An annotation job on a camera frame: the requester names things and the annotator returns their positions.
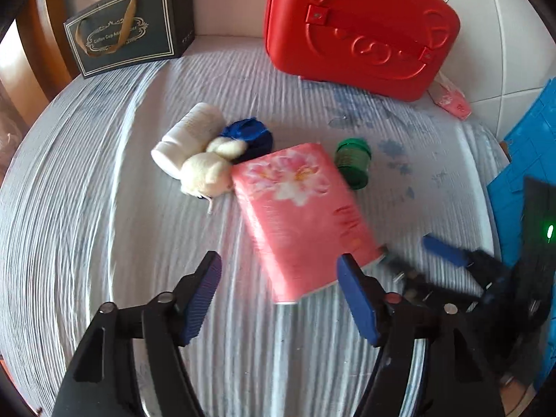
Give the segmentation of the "pink floral tissue pack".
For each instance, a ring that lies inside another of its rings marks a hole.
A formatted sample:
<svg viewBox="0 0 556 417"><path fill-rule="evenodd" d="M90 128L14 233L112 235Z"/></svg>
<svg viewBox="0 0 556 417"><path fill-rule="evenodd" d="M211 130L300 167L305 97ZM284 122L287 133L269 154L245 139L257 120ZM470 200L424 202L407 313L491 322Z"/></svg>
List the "pink floral tissue pack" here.
<svg viewBox="0 0 556 417"><path fill-rule="evenodd" d="M316 143L234 166L237 200L276 304L295 304L337 279L336 261L380 255L332 158Z"/></svg>

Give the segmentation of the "green glass balm jar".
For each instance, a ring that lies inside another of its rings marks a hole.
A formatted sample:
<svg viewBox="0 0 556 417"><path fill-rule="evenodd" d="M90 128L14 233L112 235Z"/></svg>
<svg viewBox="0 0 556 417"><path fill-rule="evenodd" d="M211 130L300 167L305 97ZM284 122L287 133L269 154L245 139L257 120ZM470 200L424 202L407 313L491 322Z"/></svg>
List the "green glass balm jar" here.
<svg viewBox="0 0 556 417"><path fill-rule="evenodd" d="M371 149L364 138L346 138L335 150L335 167L352 190L368 185Z"/></svg>

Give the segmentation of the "cream plush bunny blue scrunchie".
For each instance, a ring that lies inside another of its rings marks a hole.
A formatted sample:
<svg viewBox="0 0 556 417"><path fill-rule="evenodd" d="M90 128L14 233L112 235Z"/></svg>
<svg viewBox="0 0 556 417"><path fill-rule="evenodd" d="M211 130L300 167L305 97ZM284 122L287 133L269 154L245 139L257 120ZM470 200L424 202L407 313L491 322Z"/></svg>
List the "cream plush bunny blue scrunchie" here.
<svg viewBox="0 0 556 417"><path fill-rule="evenodd" d="M257 118L244 118L227 125L202 153L188 158L180 170L180 191L208 202L212 211L217 197L233 190L234 165L270 154L273 134Z"/></svg>

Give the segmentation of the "white pill bottle brown label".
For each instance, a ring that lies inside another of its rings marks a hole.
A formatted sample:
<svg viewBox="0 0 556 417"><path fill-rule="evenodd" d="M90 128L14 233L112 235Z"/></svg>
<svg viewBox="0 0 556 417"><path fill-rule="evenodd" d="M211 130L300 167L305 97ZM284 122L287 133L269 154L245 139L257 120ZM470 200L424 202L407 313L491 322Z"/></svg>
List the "white pill bottle brown label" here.
<svg viewBox="0 0 556 417"><path fill-rule="evenodd" d="M198 103L156 143L152 159L165 174L179 180L181 167L188 158L202 153L225 125L217 106Z"/></svg>

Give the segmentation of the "blue plastic storage bin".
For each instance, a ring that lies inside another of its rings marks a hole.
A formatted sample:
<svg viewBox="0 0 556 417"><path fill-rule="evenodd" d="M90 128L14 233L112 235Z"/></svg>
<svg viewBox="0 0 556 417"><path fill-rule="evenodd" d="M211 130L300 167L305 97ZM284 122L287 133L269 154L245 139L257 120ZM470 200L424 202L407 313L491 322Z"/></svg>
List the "blue plastic storage bin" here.
<svg viewBox="0 0 556 417"><path fill-rule="evenodd" d="M555 186L555 80L548 81L524 117L503 138L510 163L487 186L501 260L513 267L521 256L521 219L527 177ZM555 364L555 277L548 320L519 361L519 377L539 388Z"/></svg>

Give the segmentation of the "small pink white box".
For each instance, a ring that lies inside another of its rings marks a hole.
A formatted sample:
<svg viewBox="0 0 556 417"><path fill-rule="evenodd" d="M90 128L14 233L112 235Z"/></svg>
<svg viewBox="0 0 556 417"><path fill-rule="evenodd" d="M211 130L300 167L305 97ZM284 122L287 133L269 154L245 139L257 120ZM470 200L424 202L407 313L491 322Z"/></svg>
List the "small pink white box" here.
<svg viewBox="0 0 556 417"><path fill-rule="evenodd" d="M472 113L465 94L442 72L438 72L433 78L428 93L437 106L460 121L466 120Z"/></svg>

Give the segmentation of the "red bear-face case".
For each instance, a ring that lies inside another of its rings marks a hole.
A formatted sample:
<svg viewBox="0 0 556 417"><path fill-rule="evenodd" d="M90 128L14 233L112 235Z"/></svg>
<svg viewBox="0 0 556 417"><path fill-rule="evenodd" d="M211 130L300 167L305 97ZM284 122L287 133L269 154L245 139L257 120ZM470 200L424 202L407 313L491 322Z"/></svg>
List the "red bear-face case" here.
<svg viewBox="0 0 556 417"><path fill-rule="evenodd" d="M264 41L283 73L413 102L459 31L444 0L267 0Z"/></svg>

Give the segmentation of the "black coffee cup gift box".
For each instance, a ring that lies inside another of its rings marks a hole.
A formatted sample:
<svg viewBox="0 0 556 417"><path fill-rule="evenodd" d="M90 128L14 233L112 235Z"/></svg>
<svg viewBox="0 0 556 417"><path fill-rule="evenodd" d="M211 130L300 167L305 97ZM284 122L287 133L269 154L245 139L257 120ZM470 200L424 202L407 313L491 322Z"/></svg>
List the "black coffee cup gift box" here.
<svg viewBox="0 0 556 417"><path fill-rule="evenodd" d="M85 78L177 58L195 39L193 0L101 0L64 30Z"/></svg>

